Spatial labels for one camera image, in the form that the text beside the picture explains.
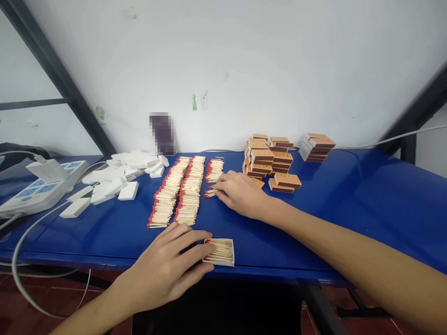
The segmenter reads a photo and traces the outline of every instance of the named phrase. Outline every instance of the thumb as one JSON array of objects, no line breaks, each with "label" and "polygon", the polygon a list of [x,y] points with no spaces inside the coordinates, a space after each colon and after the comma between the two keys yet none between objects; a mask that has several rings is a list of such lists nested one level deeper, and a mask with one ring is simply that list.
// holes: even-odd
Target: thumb
[{"label": "thumb", "polygon": [[193,270],[185,272],[171,291],[172,300],[180,298],[191,286],[196,285],[203,276],[214,270],[211,263],[200,263]]}]

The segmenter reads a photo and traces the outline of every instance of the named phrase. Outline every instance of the stack of matchboxes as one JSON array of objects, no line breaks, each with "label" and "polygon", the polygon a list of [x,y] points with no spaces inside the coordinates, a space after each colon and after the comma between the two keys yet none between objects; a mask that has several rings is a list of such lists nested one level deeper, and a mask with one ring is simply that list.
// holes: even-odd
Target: stack of matchboxes
[{"label": "stack of matchboxes", "polygon": [[322,163],[336,143],[324,134],[307,134],[299,146],[299,154],[306,162]]},{"label": "stack of matchboxes", "polygon": [[270,178],[269,186],[272,191],[293,193],[301,187],[301,182],[296,175],[289,174],[293,158],[287,151],[291,147],[293,143],[285,137],[268,138],[267,135],[253,134],[245,144],[243,174],[260,181],[267,176],[276,177],[277,174],[289,176],[292,181],[280,180],[279,184]]}]

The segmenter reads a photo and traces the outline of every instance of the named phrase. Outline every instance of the white wall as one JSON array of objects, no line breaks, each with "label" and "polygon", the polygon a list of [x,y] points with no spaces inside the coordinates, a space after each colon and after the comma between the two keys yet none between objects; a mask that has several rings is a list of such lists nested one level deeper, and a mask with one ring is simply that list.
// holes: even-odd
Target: white wall
[{"label": "white wall", "polygon": [[[36,58],[0,11],[0,102],[60,97]],[[101,153],[67,105],[0,111],[2,142],[40,146],[62,155]]]},{"label": "white wall", "polygon": [[[441,108],[424,128],[447,125],[447,106]],[[447,178],[447,128],[417,134],[416,166]]]},{"label": "white wall", "polygon": [[253,132],[367,144],[447,54],[441,0],[26,2],[118,150],[151,147],[150,112],[171,114],[180,152]]}]

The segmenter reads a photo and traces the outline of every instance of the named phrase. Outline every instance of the power strip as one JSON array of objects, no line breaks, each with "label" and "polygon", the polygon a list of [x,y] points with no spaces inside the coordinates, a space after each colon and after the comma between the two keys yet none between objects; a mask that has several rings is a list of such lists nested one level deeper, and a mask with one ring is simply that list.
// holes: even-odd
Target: power strip
[{"label": "power strip", "polygon": [[36,180],[1,205],[0,216],[8,219],[19,212],[30,215],[52,208],[90,166],[87,161],[74,161],[61,165],[70,173],[66,180],[52,183],[46,183],[42,179]]}]

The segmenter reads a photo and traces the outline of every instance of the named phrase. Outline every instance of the plug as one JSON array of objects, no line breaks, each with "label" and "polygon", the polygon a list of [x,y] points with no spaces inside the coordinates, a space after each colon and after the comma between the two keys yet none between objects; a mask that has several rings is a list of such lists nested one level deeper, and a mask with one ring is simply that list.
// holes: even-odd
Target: plug
[{"label": "plug", "polygon": [[39,162],[40,164],[43,164],[43,163],[45,163],[45,162],[47,161],[45,158],[43,158],[43,156],[40,156],[40,155],[36,155],[36,156],[34,156],[34,159],[35,159],[37,162]]},{"label": "plug", "polygon": [[43,163],[33,162],[27,165],[27,169],[46,183],[66,180],[70,176],[68,171],[54,159],[45,160]]}]

